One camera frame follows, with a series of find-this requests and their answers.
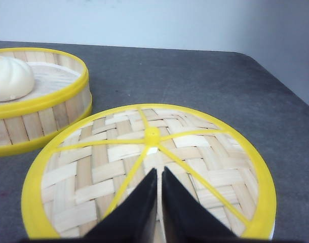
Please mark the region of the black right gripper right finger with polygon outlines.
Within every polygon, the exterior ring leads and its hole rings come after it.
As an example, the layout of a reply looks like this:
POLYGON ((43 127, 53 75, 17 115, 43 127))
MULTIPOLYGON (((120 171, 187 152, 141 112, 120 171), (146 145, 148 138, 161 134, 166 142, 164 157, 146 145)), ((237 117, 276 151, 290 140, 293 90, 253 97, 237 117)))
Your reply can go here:
POLYGON ((234 242, 235 234, 204 209, 165 167, 162 206, 166 242, 234 242))

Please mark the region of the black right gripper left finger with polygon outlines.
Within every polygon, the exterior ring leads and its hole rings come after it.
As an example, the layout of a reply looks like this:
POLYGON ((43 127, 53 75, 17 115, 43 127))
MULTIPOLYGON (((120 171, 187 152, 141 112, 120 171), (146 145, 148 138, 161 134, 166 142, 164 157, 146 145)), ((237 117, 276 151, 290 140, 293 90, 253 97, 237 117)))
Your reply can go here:
POLYGON ((157 216, 157 171, 84 237, 83 242, 153 242, 157 216))

